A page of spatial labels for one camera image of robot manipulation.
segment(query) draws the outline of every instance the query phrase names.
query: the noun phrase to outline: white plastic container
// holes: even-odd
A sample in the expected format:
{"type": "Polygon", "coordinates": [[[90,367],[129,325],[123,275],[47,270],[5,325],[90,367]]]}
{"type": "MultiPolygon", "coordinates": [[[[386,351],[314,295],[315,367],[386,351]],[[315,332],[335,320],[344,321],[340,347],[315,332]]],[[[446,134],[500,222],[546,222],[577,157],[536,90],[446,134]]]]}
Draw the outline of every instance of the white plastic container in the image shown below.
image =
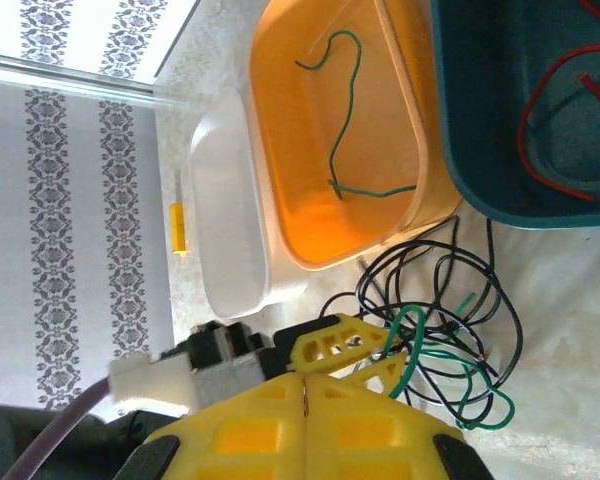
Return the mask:
{"type": "Polygon", "coordinates": [[[237,90],[222,95],[196,128],[189,156],[202,279],[220,319],[293,298],[309,279],[282,243],[257,123],[245,103],[250,98],[243,102],[237,90]]]}

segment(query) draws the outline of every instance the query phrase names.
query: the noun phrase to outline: white wall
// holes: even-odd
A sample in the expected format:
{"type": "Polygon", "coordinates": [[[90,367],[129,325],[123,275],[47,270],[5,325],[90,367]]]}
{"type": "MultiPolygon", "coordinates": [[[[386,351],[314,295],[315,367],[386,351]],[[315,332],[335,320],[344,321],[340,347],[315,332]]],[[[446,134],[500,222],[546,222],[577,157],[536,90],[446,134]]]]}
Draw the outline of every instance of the white wall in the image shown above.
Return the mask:
{"type": "Polygon", "coordinates": [[[0,403],[173,344],[160,196],[151,108],[0,83],[0,403]]]}

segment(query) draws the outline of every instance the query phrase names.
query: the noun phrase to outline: black wire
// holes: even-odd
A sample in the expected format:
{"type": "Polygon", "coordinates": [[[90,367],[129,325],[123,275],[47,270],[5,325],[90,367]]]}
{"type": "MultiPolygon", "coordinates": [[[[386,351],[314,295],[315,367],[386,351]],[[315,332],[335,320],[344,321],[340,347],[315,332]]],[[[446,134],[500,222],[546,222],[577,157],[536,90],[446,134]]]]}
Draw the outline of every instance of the black wire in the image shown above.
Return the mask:
{"type": "MultiPolygon", "coordinates": [[[[401,308],[408,305],[419,306],[425,312],[427,322],[425,326],[425,341],[437,342],[447,349],[455,350],[456,354],[460,356],[470,358],[476,364],[476,368],[470,369],[468,374],[473,376],[481,371],[489,376],[494,388],[499,388],[509,379],[520,359],[523,344],[522,325],[518,314],[511,304],[509,297],[502,289],[495,273],[495,247],[491,220],[487,219],[486,221],[487,261],[472,252],[458,247],[459,227],[459,217],[452,216],[413,240],[388,248],[369,265],[364,260],[359,260],[358,265],[362,270],[362,274],[355,290],[352,292],[341,292],[331,297],[321,309],[320,316],[324,316],[331,304],[338,298],[355,297],[360,309],[356,314],[357,317],[375,316],[384,321],[385,327],[389,327],[401,308]],[[449,243],[427,238],[445,227],[451,227],[451,239],[449,243]],[[402,280],[407,272],[407,267],[418,259],[440,250],[443,253],[437,259],[433,269],[433,299],[429,302],[404,300],[402,280]],[[445,294],[453,283],[454,272],[460,266],[469,267],[477,272],[482,277],[482,281],[484,281],[481,289],[476,292],[470,306],[467,306],[466,313],[454,313],[444,307],[445,294]],[[378,305],[376,301],[369,298],[369,289],[372,289],[380,297],[382,305],[378,305]],[[493,319],[503,307],[508,312],[508,316],[514,326],[515,347],[509,362],[498,371],[487,362],[484,344],[475,327],[493,319]],[[464,336],[466,337],[464,340],[458,338],[458,333],[460,332],[464,332],[464,336]]],[[[415,329],[415,321],[408,316],[405,317],[404,323],[398,328],[398,335],[402,339],[402,343],[392,348],[392,351],[400,351],[405,348],[407,351],[410,351],[412,348],[411,342],[413,342],[415,337],[415,329]]],[[[455,419],[463,424],[481,422],[491,412],[494,394],[487,390],[486,386],[483,391],[464,402],[467,405],[480,404],[482,406],[482,410],[476,417],[467,418],[458,413],[457,408],[461,400],[450,400],[447,398],[441,387],[442,384],[439,384],[436,380],[437,378],[448,378],[466,381],[466,373],[445,371],[439,366],[433,368],[424,363],[424,359],[422,358],[416,367],[416,371],[424,380],[426,387],[433,392],[434,396],[418,390],[410,383],[404,389],[405,398],[409,405],[412,403],[411,396],[413,395],[425,402],[445,407],[455,419]]]]}

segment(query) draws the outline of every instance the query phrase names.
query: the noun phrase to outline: tangled wires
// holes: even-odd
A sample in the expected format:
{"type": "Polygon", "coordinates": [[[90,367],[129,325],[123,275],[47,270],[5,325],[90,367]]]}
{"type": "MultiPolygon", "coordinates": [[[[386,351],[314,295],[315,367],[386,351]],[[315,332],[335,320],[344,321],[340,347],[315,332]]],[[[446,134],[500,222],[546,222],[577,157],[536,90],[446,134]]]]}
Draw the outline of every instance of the tangled wires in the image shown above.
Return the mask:
{"type": "Polygon", "coordinates": [[[370,265],[361,263],[363,273],[355,291],[331,297],[320,316],[324,316],[338,298],[354,297],[359,305],[358,318],[378,318],[389,329],[389,340],[380,358],[405,349],[409,352],[402,378],[390,396],[397,398],[404,393],[409,405],[416,397],[426,403],[443,406],[461,428],[494,430],[507,425],[514,414],[513,402],[500,391],[500,387],[510,377],[520,358],[522,326],[495,274],[491,221],[486,222],[488,261],[458,247],[459,225],[459,218],[453,216],[413,240],[390,247],[370,265]],[[428,238],[447,226],[451,227],[450,243],[428,238]],[[433,252],[442,252],[433,269],[433,300],[404,299],[406,267],[433,252]],[[481,289],[472,292],[460,304],[449,307],[446,297],[450,297],[448,294],[456,272],[463,265],[480,275],[481,289]],[[374,301],[372,297],[379,297],[380,301],[374,301]],[[508,363],[497,369],[489,363],[477,329],[494,318],[502,307],[513,323],[515,347],[508,363]],[[394,341],[396,335],[400,339],[397,345],[394,341]],[[417,385],[416,372],[424,388],[417,385]],[[443,384],[458,385],[458,382],[466,385],[465,394],[461,398],[449,399],[443,384]],[[498,423],[485,423],[496,397],[506,402],[509,412],[498,423]],[[479,413],[471,417],[465,415],[468,406],[478,409],[479,413]]]}

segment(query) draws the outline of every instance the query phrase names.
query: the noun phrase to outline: countertop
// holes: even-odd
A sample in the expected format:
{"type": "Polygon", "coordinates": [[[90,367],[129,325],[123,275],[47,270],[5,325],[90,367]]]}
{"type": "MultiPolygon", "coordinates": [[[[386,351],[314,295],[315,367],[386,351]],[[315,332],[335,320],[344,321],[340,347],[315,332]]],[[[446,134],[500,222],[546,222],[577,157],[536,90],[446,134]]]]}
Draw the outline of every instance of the countertop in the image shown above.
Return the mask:
{"type": "MultiPolygon", "coordinates": [[[[186,173],[191,136],[218,95],[246,81],[251,33],[266,3],[202,0],[156,84],[167,245],[168,207],[181,196],[190,251],[184,258],[168,253],[177,341],[213,319],[189,227],[195,225],[186,173]]],[[[467,205],[459,215],[460,245],[485,256],[484,218],[467,205]]],[[[494,236],[497,272],[525,333],[521,361],[504,388],[517,410],[505,430],[473,431],[467,439],[497,479],[600,479],[600,228],[524,231],[495,225],[494,236]]],[[[245,321],[271,332],[315,318],[327,298],[351,290],[358,277],[354,262],[315,273],[297,300],[245,321]]],[[[431,293],[430,282],[422,270],[414,273],[414,299],[431,293]]],[[[349,300],[337,309],[356,311],[349,300]]],[[[502,328],[484,332],[496,359],[511,351],[506,319],[501,321],[502,328]]],[[[427,411],[449,420],[444,412],[427,411]]]]}

